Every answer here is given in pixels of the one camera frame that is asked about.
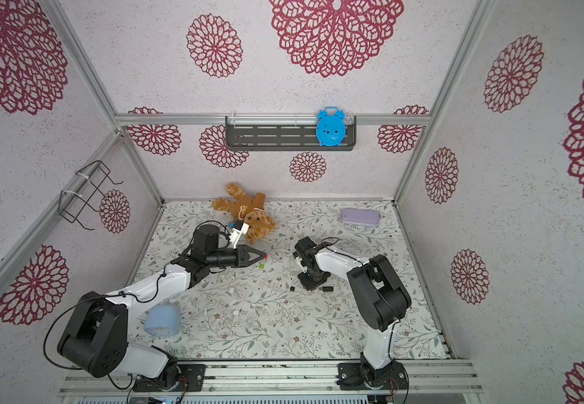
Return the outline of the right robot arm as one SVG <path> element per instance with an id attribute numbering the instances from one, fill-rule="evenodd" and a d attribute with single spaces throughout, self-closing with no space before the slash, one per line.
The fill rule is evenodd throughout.
<path id="1" fill-rule="evenodd" d="M 346 279 L 359 315 L 369 326 L 359 362 L 337 366 L 337 385 L 343 391 L 382 390 L 407 392 L 404 365 L 392 358 L 394 332 L 412 305 L 412 298 L 384 255 L 363 259 L 336 249 L 330 242 L 309 237 L 295 244 L 298 279 L 308 291 L 322 286 L 330 276 Z"/>

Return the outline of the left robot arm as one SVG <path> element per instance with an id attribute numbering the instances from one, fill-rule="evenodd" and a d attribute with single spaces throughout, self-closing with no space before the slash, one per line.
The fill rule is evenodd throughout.
<path id="1" fill-rule="evenodd" d="M 194 230 L 189 246 L 161 271 L 118 291 L 91 291 L 66 310 L 69 321 L 57 343 L 68 360 L 65 370 L 83 370 L 95 378 L 115 371 L 148 380 L 158 390 L 170 391 L 183 381 L 177 358 L 157 347 L 128 340 L 129 324 L 180 293 L 190 290 L 212 269 L 241 269 L 268 257 L 240 242 L 245 225 L 234 226 L 220 247 L 221 228 L 205 222 Z"/>

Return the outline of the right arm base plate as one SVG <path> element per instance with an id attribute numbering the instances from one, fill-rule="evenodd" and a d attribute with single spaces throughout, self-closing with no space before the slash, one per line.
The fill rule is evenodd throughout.
<path id="1" fill-rule="evenodd" d="M 364 362 L 340 363 L 337 366 L 337 385 L 344 391 L 400 390 L 409 387 L 405 367 L 395 360 L 380 370 Z"/>

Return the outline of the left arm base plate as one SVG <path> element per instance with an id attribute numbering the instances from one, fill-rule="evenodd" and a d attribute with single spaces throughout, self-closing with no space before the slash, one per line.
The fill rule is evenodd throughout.
<path id="1" fill-rule="evenodd" d="M 201 392 L 207 367 L 205 365 L 168 366 L 159 377 L 140 377 L 132 392 Z"/>

